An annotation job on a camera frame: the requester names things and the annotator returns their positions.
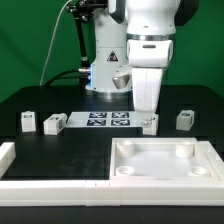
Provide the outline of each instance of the black cable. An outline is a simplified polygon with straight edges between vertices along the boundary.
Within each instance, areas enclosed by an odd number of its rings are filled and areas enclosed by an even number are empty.
[[[52,79],[50,79],[49,81],[47,81],[47,82],[44,84],[44,87],[48,87],[48,86],[50,86],[52,82],[54,82],[55,80],[61,78],[61,77],[64,76],[64,75],[71,74],[71,73],[75,73],[75,72],[79,72],[79,70],[78,70],[78,69],[71,69],[71,70],[67,70],[67,71],[61,72],[61,73],[59,73],[58,75],[56,75],[55,77],[53,77]]]

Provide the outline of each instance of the black table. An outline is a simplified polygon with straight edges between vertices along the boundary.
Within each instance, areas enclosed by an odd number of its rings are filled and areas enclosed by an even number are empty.
[[[44,136],[53,113],[132,111],[132,99],[103,100],[77,87],[27,87],[0,104],[0,143],[16,143],[16,161],[2,180],[108,179],[112,137],[145,137],[141,128],[65,129]],[[176,130],[181,110],[195,111],[189,132]],[[35,111],[37,132],[21,132],[21,112]],[[162,86],[156,137],[196,137],[224,152],[224,99],[203,86]],[[223,223],[223,207],[124,206],[0,208],[2,223]]]

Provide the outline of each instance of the white tray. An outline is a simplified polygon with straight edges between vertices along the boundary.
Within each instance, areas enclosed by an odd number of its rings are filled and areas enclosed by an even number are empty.
[[[110,179],[221,180],[216,167],[220,158],[210,147],[194,138],[114,138]]]

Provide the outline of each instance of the green background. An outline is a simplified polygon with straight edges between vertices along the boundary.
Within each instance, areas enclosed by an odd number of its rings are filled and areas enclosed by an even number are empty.
[[[39,85],[56,18],[65,0],[0,0],[0,102],[18,89]],[[201,0],[194,18],[177,27],[175,55],[163,83],[204,85],[224,96],[224,1]],[[93,22],[84,25],[87,52],[95,57]],[[80,65],[72,15],[63,13],[45,81]],[[74,80],[55,84],[76,84]]]

